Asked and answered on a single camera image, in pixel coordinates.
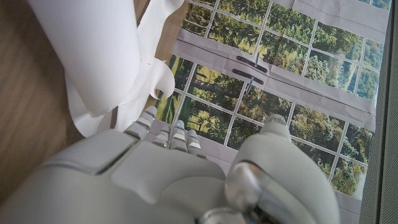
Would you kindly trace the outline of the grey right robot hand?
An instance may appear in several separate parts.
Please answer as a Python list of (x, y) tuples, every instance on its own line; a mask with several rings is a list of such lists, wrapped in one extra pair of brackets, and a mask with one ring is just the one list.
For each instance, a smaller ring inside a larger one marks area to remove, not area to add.
[(323, 171), (270, 115), (228, 172), (183, 123), (147, 141), (156, 109), (58, 152), (1, 205), (2, 223), (339, 223)]

